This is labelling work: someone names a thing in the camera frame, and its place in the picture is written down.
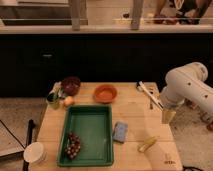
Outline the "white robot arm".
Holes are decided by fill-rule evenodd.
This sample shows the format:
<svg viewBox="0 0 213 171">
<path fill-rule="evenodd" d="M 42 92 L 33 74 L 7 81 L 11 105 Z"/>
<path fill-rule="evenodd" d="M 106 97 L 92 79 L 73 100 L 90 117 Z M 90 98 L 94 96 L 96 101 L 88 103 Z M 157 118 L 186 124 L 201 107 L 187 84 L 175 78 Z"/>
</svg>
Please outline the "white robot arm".
<svg viewBox="0 0 213 171">
<path fill-rule="evenodd" d="M 205 83 L 208 77 L 206 66 L 192 62 L 171 69 L 165 76 L 166 86 L 160 93 L 163 110 L 174 110 L 189 100 L 204 112 L 201 120 L 213 123 L 213 87 Z"/>
</svg>

